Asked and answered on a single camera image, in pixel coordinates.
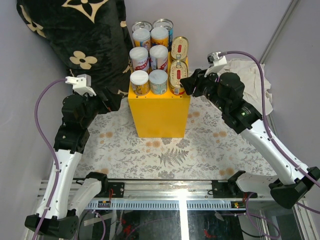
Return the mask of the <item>gold oval tin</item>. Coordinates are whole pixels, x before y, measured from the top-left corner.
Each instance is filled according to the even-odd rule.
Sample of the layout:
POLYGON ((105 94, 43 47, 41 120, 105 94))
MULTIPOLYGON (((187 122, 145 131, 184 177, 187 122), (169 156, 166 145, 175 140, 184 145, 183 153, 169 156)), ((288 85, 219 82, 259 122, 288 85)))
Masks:
POLYGON ((181 85, 181 79, 189 76, 189 68, 186 62, 174 60, 169 69, 169 87, 170 91, 177 96, 183 95, 185 89, 181 85))
POLYGON ((185 61, 188 56, 189 41, 184 36, 177 36, 173 39, 170 55, 173 60, 185 61))

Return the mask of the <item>silver can with clear lid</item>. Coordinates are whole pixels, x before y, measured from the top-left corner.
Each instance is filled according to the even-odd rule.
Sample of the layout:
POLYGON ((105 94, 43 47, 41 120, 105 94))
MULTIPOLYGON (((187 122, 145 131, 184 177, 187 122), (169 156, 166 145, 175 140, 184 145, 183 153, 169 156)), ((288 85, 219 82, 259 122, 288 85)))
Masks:
POLYGON ((149 74, 150 89, 155 95, 163 95, 168 89, 168 74, 161 69, 153 70, 149 74))

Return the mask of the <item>can with white lid back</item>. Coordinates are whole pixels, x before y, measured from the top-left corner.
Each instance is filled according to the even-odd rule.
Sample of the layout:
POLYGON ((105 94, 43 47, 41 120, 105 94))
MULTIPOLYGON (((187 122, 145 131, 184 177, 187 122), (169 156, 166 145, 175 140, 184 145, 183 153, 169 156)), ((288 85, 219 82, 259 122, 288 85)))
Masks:
POLYGON ((133 92, 137 96, 145 96, 150 91, 149 74, 144 70, 136 70, 130 75, 133 92))

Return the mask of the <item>can with white lid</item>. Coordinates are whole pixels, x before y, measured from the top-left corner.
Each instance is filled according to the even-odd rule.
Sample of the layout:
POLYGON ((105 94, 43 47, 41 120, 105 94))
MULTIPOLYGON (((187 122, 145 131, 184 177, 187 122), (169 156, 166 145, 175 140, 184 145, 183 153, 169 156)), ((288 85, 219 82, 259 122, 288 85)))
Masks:
POLYGON ((130 75, 133 92, 137 96, 145 96, 150 91, 149 74, 144 70, 136 70, 130 75))
POLYGON ((129 52, 129 57, 132 63, 133 71, 145 71, 148 72, 150 68, 149 52, 144 47, 134 47, 129 52))
POLYGON ((163 45, 155 45, 150 51, 150 67, 152 70, 168 71, 168 49, 163 45))

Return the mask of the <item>can with white lid front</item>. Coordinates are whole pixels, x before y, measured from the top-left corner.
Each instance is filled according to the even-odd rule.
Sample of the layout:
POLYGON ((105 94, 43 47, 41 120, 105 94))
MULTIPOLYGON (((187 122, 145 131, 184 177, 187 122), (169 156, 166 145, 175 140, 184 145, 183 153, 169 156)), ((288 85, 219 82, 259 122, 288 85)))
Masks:
POLYGON ((150 68, 149 52, 144 47, 134 47, 129 52, 129 57, 132 63, 133 71, 145 71, 148 72, 150 68))

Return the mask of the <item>yellow orange can plastic lid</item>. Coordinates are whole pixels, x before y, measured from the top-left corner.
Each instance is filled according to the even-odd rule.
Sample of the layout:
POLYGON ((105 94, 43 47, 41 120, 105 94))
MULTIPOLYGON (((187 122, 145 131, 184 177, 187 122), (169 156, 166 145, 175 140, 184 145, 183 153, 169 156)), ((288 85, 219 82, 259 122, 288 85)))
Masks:
POLYGON ((151 45, 162 45, 166 48, 169 47, 169 32, 166 28, 162 26, 155 27, 150 32, 151 45))

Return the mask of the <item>tall porridge can plastic lid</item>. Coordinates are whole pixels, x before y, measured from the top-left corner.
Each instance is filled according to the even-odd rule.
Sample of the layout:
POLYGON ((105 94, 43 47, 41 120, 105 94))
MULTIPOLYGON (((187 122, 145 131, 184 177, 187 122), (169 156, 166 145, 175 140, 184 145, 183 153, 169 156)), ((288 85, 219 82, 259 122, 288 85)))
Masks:
POLYGON ((135 47, 143 47, 148 51, 151 48, 151 33, 149 30, 139 28, 132 34, 133 42, 135 47))

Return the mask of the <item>blue soup can top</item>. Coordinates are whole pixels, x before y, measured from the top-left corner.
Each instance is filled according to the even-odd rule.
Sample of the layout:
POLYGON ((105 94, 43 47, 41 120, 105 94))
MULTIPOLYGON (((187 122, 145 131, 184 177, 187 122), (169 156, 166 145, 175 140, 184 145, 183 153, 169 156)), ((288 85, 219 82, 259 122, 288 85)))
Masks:
POLYGON ((132 25, 131 30, 134 32, 138 29, 146 29, 150 32, 153 29, 153 25, 148 21, 137 21, 132 25))

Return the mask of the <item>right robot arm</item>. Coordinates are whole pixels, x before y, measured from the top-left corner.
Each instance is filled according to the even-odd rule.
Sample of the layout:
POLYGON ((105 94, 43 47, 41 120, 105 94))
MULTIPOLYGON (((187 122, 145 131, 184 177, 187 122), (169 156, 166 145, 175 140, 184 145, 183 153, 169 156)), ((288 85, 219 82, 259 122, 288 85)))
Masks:
POLYGON ((276 173, 266 176, 238 171, 228 179, 231 196, 271 196, 281 207, 291 209, 319 180, 318 167, 299 161, 276 136, 267 132, 262 115, 243 99, 245 85, 236 73, 205 75, 205 70, 197 69, 190 77, 182 78, 180 85, 187 95, 205 96, 221 111, 224 123, 252 144, 276 173))

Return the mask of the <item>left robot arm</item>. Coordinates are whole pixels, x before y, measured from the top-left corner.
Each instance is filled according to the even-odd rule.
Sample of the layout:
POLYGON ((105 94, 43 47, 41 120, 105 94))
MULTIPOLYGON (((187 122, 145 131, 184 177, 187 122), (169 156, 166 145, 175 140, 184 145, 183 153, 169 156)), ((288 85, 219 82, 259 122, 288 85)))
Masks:
POLYGON ((92 171, 84 177, 73 197, 69 197, 76 168, 90 136, 90 124, 99 114, 118 111, 123 97, 106 88, 93 94, 88 90, 83 94, 73 92, 62 101, 62 124, 54 144, 50 144, 38 117, 40 101, 48 90, 46 87, 36 101, 34 119, 53 156, 53 165, 42 202, 34 214, 26 217, 24 225, 33 231, 34 240, 38 236, 71 240, 79 226, 80 215, 90 201, 95 197, 111 199, 113 196, 107 174, 92 171))

